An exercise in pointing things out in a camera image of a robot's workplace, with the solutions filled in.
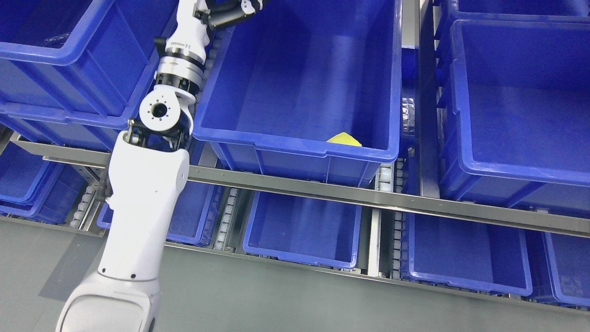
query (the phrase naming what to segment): shelving rack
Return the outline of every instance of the shelving rack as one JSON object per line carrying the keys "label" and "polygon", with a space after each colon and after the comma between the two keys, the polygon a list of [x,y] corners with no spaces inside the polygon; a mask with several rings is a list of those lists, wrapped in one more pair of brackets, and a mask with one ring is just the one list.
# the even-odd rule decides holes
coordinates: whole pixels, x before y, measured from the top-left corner
{"label": "shelving rack", "polygon": [[[418,86],[415,89],[417,94],[412,96],[416,101],[415,144],[412,144],[409,148],[407,157],[416,158],[419,161],[419,167],[415,170],[418,175],[415,178],[417,178],[416,185],[421,193],[420,196],[222,170],[216,168],[217,157],[207,145],[199,164],[190,167],[188,180],[227,187],[225,208],[221,209],[223,213],[220,213],[214,233],[215,241],[207,248],[174,242],[167,242],[166,246],[283,266],[296,266],[311,271],[403,285],[465,297],[481,298],[511,305],[525,305],[563,313],[590,315],[590,311],[585,307],[558,307],[556,305],[539,304],[521,298],[518,295],[490,295],[485,292],[473,292],[446,285],[432,286],[420,282],[409,282],[400,278],[399,259],[401,242],[399,234],[404,222],[403,213],[430,214],[472,222],[590,237],[589,219],[439,199],[437,169],[437,88],[434,79],[434,46],[432,44],[432,32],[434,30],[433,8],[430,0],[421,0],[418,22],[419,25],[412,27],[419,27],[419,45],[418,50],[416,50],[418,52],[418,62],[416,63]],[[7,130],[0,132],[0,152],[4,150],[8,141],[14,142],[32,154],[42,155],[45,160],[73,165],[87,179],[90,185],[97,185],[100,173],[109,160],[109,154],[105,152],[29,142],[17,133]],[[307,266],[282,262],[274,258],[246,254],[242,250],[241,244],[244,238],[254,190],[339,201],[366,207],[363,210],[358,267],[353,270],[345,270],[322,266]],[[33,224],[40,227],[93,236],[103,236],[105,233],[104,230],[96,226],[96,219],[101,205],[100,202],[92,200],[91,204],[89,204],[90,207],[86,211],[84,220],[76,228],[69,227],[68,223],[65,224],[66,226],[55,226],[36,223],[18,217],[0,216],[0,220]],[[219,224],[224,215],[226,215],[226,220],[228,220],[228,217],[230,220],[230,226],[225,233],[219,231]]]}

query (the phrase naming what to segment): white robotic arm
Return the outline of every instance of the white robotic arm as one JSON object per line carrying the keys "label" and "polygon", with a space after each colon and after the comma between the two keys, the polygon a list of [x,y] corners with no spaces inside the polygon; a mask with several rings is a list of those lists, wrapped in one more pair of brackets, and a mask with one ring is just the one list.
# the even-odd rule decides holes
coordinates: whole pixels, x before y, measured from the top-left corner
{"label": "white robotic arm", "polygon": [[[107,169],[113,195],[109,237],[99,267],[72,292],[56,332],[151,332],[160,306],[159,270],[178,196],[185,187],[195,95],[202,89],[208,28],[236,24],[267,0],[207,7],[179,0],[178,27],[160,48],[156,85],[139,119],[119,133]],[[165,139],[169,149],[150,148]]]}

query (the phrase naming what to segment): empty blue bin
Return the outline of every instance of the empty blue bin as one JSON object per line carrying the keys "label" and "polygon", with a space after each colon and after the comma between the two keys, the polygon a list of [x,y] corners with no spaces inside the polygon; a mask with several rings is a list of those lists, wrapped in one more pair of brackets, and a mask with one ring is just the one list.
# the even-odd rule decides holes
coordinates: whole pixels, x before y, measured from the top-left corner
{"label": "empty blue bin", "polygon": [[366,186],[398,156],[400,93],[401,1],[274,0],[226,31],[194,135],[232,170]]}
{"label": "empty blue bin", "polygon": [[[80,1],[76,6],[63,2],[56,13],[78,8],[83,15],[66,17],[61,23],[40,19],[39,11],[55,2],[62,6],[56,0],[0,5],[6,9],[0,17],[10,18],[7,23],[30,16],[21,27],[26,33],[12,31],[0,39],[0,75],[10,78],[0,83],[0,122],[32,142],[111,150],[152,84],[159,62],[153,38],[172,33],[177,2]],[[21,18],[9,15],[18,11]],[[32,45],[26,37],[56,33],[36,34],[30,27],[61,31],[69,26],[65,22],[76,26],[62,47]],[[21,38],[29,44],[18,44]],[[75,61],[68,63],[65,59],[70,57]]]}
{"label": "empty blue bin", "polygon": [[[176,202],[167,239],[203,247],[211,244],[223,190],[219,185],[187,182]],[[105,204],[98,227],[109,229],[112,217],[113,210]]]}
{"label": "empty blue bin", "polygon": [[120,116],[149,63],[154,36],[164,31],[177,3],[2,2],[3,107],[16,103],[71,115]]}
{"label": "empty blue bin", "polygon": [[457,19],[590,23],[590,0],[441,0],[435,33],[437,56],[449,48],[449,29]]}
{"label": "empty blue bin", "polygon": [[361,206],[256,192],[243,248],[281,261],[352,269]]}
{"label": "empty blue bin", "polygon": [[590,307],[590,239],[526,232],[531,298],[541,303]]}
{"label": "empty blue bin", "polygon": [[0,213],[14,214],[31,220],[62,224],[80,194],[84,178],[74,168],[64,164],[51,164],[47,181],[37,188],[38,193],[29,205],[0,203]]}
{"label": "empty blue bin", "polygon": [[30,203],[49,168],[43,157],[9,143],[0,154],[0,201]]}
{"label": "empty blue bin", "polygon": [[441,194],[590,217],[590,24],[458,20]]}
{"label": "empty blue bin", "polygon": [[406,215],[401,274],[492,294],[533,290],[522,229],[422,214]]}

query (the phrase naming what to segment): metal rail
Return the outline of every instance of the metal rail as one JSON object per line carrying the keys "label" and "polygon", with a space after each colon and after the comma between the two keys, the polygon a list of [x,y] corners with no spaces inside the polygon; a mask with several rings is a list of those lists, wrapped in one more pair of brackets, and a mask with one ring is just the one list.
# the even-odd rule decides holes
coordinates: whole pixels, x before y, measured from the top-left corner
{"label": "metal rail", "polygon": [[[32,154],[43,155],[47,160],[66,164],[104,168],[109,158],[109,154],[106,152],[28,142],[17,134],[13,135],[11,140]],[[190,167],[188,180],[291,196],[338,201],[385,210],[428,214],[431,216],[463,219],[479,223],[590,237],[589,219],[556,214],[507,209],[504,207],[400,193],[386,193],[371,189],[345,187],[342,185],[227,171],[194,165]]]}

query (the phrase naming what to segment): yellow object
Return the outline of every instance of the yellow object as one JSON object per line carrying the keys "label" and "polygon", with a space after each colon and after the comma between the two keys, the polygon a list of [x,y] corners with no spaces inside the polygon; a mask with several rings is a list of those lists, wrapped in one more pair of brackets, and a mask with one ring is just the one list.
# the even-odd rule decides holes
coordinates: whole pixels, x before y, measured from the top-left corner
{"label": "yellow object", "polygon": [[355,147],[362,147],[359,141],[355,140],[354,137],[350,136],[346,132],[341,132],[338,135],[327,140],[330,143],[353,145]]}

